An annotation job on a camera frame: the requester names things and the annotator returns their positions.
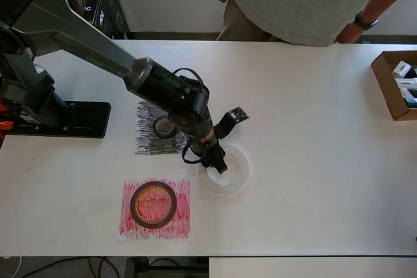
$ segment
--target paper sheet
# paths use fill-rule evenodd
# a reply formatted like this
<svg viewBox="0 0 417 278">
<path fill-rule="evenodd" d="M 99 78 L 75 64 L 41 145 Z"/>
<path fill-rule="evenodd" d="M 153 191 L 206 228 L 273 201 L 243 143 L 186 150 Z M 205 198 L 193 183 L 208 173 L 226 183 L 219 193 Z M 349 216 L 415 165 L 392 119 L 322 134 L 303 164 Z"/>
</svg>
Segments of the paper sheet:
<svg viewBox="0 0 417 278">
<path fill-rule="evenodd" d="M 137 103 L 135 154 L 148 156 L 182 152 L 187 142 L 183 133 L 178 132 L 172 138 L 161 139 L 154 132 L 154 121 L 166 115 L 166 112 L 148 102 Z"/>
<path fill-rule="evenodd" d="M 161 181 L 169 185 L 177 198 L 177 211 L 173 219 L 159 229 L 139 226 L 130 213 L 130 201 L 134 192 L 144 183 Z M 125 180 L 123 184 L 122 210 L 119 224 L 120 240 L 140 239 L 187 239 L 190 236 L 190 181 L 186 179 Z"/>
</svg>

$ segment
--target black cable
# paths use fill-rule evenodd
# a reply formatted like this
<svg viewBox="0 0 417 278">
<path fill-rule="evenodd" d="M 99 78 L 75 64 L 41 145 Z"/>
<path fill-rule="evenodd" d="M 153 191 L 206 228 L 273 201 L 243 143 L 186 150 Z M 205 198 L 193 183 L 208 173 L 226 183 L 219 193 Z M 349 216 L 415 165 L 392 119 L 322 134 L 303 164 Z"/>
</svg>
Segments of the black cable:
<svg viewBox="0 0 417 278">
<path fill-rule="evenodd" d="M 159 260 L 168 260 L 168 261 L 170 261 L 170 262 L 174 263 L 176 266 L 180 266 L 180 264 L 178 264 L 178 262 L 177 262 L 177 261 L 173 260 L 172 258 L 167 258 L 167 257 L 160 257 L 160 258 L 157 258 L 157 259 L 156 259 L 156 260 L 154 260 L 152 263 L 150 263 L 150 264 L 149 264 L 149 266 L 152 266 L 152 264 L 154 264 L 155 262 L 158 262 Z"/>
<path fill-rule="evenodd" d="M 51 263 L 51 264 L 46 265 L 44 267 L 41 267 L 37 270 L 31 271 L 30 273 L 27 273 L 26 275 L 23 275 L 21 278 L 26 278 L 30 275 L 33 275 L 34 273 L 37 273 L 38 271 L 44 270 L 45 268 L 51 267 L 53 265 L 56 265 L 56 264 L 59 264 L 59 263 L 62 263 L 62 262 L 68 262 L 69 260 L 79 260 L 81 258 L 85 258 L 85 257 L 71 257 L 71 258 L 66 258 L 64 260 L 58 260 L 57 262 Z"/>
<path fill-rule="evenodd" d="M 112 262 L 110 262 L 108 259 L 106 259 L 106 257 L 71 257 L 71 258 L 66 258 L 66 259 L 64 259 L 64 260 L 58 260 L 57 262 L 53 262 L 53 263 L 51 263 L 51 264 L 49 264 L 49 265 L 46 265 L 46 266 L 44 266 L 44 267 L 41 267 L 41 268 L 39 268 L 39 269 L 37 269 L 37 270 L 34 270 L 34 271 L 31 271 L 30 273 L 27 273 L 26 275 L 23 275 L 21 278 L 26 278 L 26 277 L 28 277 L 28 276 L 30 276 L 30 275 L 33 275 L 34 273 L 37 273 L 37 272 L 39 272 L 39 271 L 41 271 L 41 270 L 44 270 L 44 269 L 46 269 L 46 268 L 49 268 L 49 267 L 51 267 L 51 266 L 53 266 L 53 265 L 56 265 L 56 264 L 59 264 L 59 263 L 63 263 L 63 262 L 68 262 L 68 261 L 70 261 L 70 260 L 80 260 L 80 259 L 83 259 L 83 258 L 86 258 L 87 260 L 89 259 L 89 258 L 101 258 L 102 260 L 101 260 L 101 262 L 100 262 L 100 267 L 99 267 L 99 269 L 98 269 L 98 276 L 100 277 L 100 268 L 101 268 L 101 265 L 102 265 L 102 263 L 103 262 L 107 262 L 114 270 L 115 270 L 115 272 L 116 272 L 116 275 L 117 275 L 117 278 L 120 278 L 120 273 L 119 273 L 119 271 L 117 270 L 117 268 L 116 268 L 116 266 L 114 266 L 113 265 L 113 263 Z"/>
<path fill-rule="evenodd" d="M 168 75 L 166 75 L 166 76 L 162 76 L 163 78 L 168 78 L 168 77 L 171 77 L 171 76 L 174 76 L 176 73 L 178 73 L 178 72 L 180 72 L 180 71 L 182 71 L 182 70 L 184 70 L 184 71 L 189 71 L 190 73 L 192 73 L 194 76 L 195 76 L 195 78 L 198 80 L 198 82 L 199 82 L 199 84 L 200 84 L 200 87 L 198 88 L 198 89 L 195 89 L 195 88 L 190 88 L 191 90 L 194 90 L 194 91 L 201 91 L 203 88 L 204 88 L 204 83 L 203 83 L 203 80 L 201 79 L 201 77 L 197 74 L 197 72 L 196 71 L 194 71 L 194 70 L 192 70 L 191 68 L 178 68 L 178 69 L 176 69 L 174 72 L 172 72 L 172 73 L 170 73 L 170 74 L 168 74 Z"/>
<path fill-rule="evenodd" d="M 90 270 L 91 270 L 92 275 L 94 276 L 94 278 L 97 278 L 96 274 L 94 273 L 93 267 L 91 266 L 90 258 L 89 257 L 87 257 L 87 262 L 89 263 L 89 267 L 90 267 Z"/>
<path fill-rule="evenodd" d="M 182 149 L 182 154 L 181 154 L 181 157 L 182 157 L 182 160 L 185 162 L 185 163 L 187 163 L 187 164 L 198 164 L 198 163 L 200 163 L 201 161 L 203 161 L 205 158 L 206 158 L 206 152 L 207 152 L 207 148 L 209 147 L 208 145 L 204 148 L 204 152 L 203 152 L 203 156 L 201 157 L 201 158 L 199 158 L 198 160 L 195 160 L 195 161 L 190 161 L 190 160 L 187 160 L 186 158 L 185 158 L 185 155 L 186 155 L 186 153 L 187 153 L 187 150 L 191 147 L 191 144 L 192 144 L 192 141 L 188 141 L 187 142 L 187 145 L 184 147 L 184 149 Z"/>
<path fill-rule="evenodd" d="M 106 259 L 107 257 L 103 257 L 98 265 L 98 278 L 102 278 L 102 265 L 103 265 L 104 260 Z"/>
<path fill-rule="evenodd" d="M 197 80 L 198 80 L 198 82 L 199 82 L 199 84 L 200 84 L 200 88 L 199 89 L 193 89 L 193 88 L 191 88 L 191 90 L 194 90 L 194 91 L 200 91 L 200 90 L 202 90 L 203 88 L 204 88 L 204 84 L 203 84 L 203 80 L 201 79 L 201 77 L 197 74 L 197 72 L 196 71 L 194 71 L 194 70 L 192 70 L 191 68 L 179 68 L 179 69 L 176 69 L 174 72 L 172 72 L 172 74 L 173 75 L 175 75 L 176 73 L 178 73 L 178 72 L 180 72 L 180 71 L 189 71 L 190 73 L 192 73 L 194 76 L 195 76 L 195 78 L 197 78 Z"/>
</svg>

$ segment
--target white table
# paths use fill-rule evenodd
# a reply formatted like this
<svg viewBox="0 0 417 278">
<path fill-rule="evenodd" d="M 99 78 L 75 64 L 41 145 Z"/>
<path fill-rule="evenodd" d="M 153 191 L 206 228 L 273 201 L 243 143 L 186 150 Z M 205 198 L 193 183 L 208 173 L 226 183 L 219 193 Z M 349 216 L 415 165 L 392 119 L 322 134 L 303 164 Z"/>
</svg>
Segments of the white table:
<svg viewBox="0 0 417 278">
<path fill-rule="evenodd" d="M 108 131 L 104 139 L 7 136 L 0 255 L 417 254 L 417 122 L 391 119 L 370 68 L 382 50 L 417 46 L 119 44 L 168 67 L 192 66 L 211 91 L 214 122 L 237 106 L 249 114 L 224 142 L 247 155 L 250 180 L 218 196 L 179 155 L 135 156 L 138 98 L 121 79 L 53 53 L 36 61 L 57 93 L 109 102 Z M 191 180 L 188 240 L 117 241 L 123 181 L 145 177 Z"/>
</svg>

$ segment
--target khaki pants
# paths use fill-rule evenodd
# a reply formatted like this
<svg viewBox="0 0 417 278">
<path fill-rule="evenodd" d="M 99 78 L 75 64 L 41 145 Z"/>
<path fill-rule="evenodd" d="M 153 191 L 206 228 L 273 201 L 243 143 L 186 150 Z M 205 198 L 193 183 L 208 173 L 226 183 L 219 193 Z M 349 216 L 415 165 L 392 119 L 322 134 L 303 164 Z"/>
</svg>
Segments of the khaki pants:
<svg viewBox="0 0 417 278">
<path fill-rule="evenodd" d="M 223 15 L 223 29 L 217 40 L 239 42 L 282 42 L 258 28 L 239 9 L 235 0 L 228 0 Z"/>
</svg>

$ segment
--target clear tape roll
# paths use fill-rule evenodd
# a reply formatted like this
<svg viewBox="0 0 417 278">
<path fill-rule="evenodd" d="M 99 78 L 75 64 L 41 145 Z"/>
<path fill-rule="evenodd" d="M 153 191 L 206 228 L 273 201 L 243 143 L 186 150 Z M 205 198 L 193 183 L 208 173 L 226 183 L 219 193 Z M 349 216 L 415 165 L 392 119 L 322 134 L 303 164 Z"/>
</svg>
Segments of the clear tape roll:
<svg viewBox="0 0 417 278">
<path fill-rule="evenodd" d="M 211 192 L 229 195 L 240 190 L 249 178 L 249 163 L 246 156 L 237 147 L 222 145 L 227 171 L 219 174 L 215 168 L 206 169 L 199 164 L 199 177 L 203 185 Z"/>
</svg>

